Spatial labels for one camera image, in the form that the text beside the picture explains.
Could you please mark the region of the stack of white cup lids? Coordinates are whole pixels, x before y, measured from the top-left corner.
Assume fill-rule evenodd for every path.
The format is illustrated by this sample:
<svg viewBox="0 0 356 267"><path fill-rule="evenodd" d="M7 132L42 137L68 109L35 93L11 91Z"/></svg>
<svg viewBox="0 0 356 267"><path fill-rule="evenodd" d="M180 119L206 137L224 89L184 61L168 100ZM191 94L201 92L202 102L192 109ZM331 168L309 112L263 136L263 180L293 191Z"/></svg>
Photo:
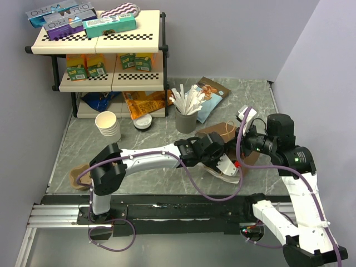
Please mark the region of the stack of white cup lids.
<svg viewBox="0 0 356 267"><path fill-rule="evenodd" d="M152 125L152 116L149 113L142 115L133 120L133 125L139 131L147 131Z"/></svg>

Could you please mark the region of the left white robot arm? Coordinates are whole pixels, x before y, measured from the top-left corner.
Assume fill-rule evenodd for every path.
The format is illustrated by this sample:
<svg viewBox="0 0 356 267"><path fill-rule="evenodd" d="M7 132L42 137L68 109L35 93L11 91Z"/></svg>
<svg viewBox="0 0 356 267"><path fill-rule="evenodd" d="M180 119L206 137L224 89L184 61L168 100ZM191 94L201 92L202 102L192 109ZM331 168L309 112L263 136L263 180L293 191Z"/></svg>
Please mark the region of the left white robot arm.
<svg viewBox="0 0 356 267"><path fill-rule="evenodd" d="M99 224L110 217L110 201L126 176L161 168L194 167L203 164L218 175L235 175L225 142L216 132L180 139L151 149L120 149L117 143L107 145L90 161L93 184L90 217Z"/></svg>

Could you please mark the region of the brown paper takeout bag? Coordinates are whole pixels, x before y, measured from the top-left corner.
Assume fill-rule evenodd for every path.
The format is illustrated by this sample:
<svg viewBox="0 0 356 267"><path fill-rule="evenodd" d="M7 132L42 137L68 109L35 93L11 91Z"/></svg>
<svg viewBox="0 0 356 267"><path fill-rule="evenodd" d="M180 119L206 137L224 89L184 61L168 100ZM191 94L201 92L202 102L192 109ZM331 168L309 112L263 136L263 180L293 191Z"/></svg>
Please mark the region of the brown paper takeout bag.
<svg viewBox="0 0 356 267"><path fill-rule="evenodd" d="M196 132L195 136L196 137L204 137L205 135L212 133L212 132L217 132L222 139L224 140L225 143L228 143L229 141L232 141L235 138L235 132L236 132L237 127L234 125L232 121L229 122L221 122L219 124L204 128L202 130L199 130ZM238 184L240 182L240 172L238 169L238 166L241 166L242 174L245 175L249 170L245 167L243 167L240 162L237 162L236 159L236 145L232 145L231 148L228 148L227 156L228 158L234 163L235 168L237 170L237 173L233 176L228 176L223 173L218 174L216 171L211 169L210 167L205 166L202 163L199 163L198 165L202 167L205 171L208 173L212 174L216 178L221 179L224 182L230 183L230 184ZM251 152L249 156L241 155L241 158L243 159L243 162L247 165L255 165L259 158L260 154L257 152Z"/></svg>

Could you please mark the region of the stack of white paper cups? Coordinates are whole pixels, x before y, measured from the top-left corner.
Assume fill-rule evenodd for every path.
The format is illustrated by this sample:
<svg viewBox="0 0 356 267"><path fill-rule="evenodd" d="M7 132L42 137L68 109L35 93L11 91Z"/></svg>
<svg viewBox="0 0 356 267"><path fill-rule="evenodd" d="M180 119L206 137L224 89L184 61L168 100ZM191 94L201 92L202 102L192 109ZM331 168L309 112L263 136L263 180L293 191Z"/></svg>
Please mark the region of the stack of white paper cups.
<svg viewBox="0 0 356 267"><path fill-rule="evenodd" d="M110 143L121 141L120 125L113 112L104 111L99 113L95 118L95 125Z"/></svg>

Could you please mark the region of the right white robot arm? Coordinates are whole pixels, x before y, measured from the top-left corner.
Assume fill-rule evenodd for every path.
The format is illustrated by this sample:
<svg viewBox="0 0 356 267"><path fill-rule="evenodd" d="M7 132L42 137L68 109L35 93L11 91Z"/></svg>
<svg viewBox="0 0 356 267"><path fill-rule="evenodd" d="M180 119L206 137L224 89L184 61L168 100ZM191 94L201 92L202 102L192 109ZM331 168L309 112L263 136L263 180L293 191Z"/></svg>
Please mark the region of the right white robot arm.
<svg viewBox="0 0 356 267"><path fill-rule="evenodd" d="M267 169L276 169L287 188L296 223L291 223L270 201L253 194L243 207L248 221L261 220L279 240L289 266L323 266L348 258L346 248L337 244L326 219L318 190L318 179L311 152L295 143L294 121L282 113L271 114L265 132L253 125L256 112L244 107L237 116L236 157L258 152L270 157Z"/></svg>

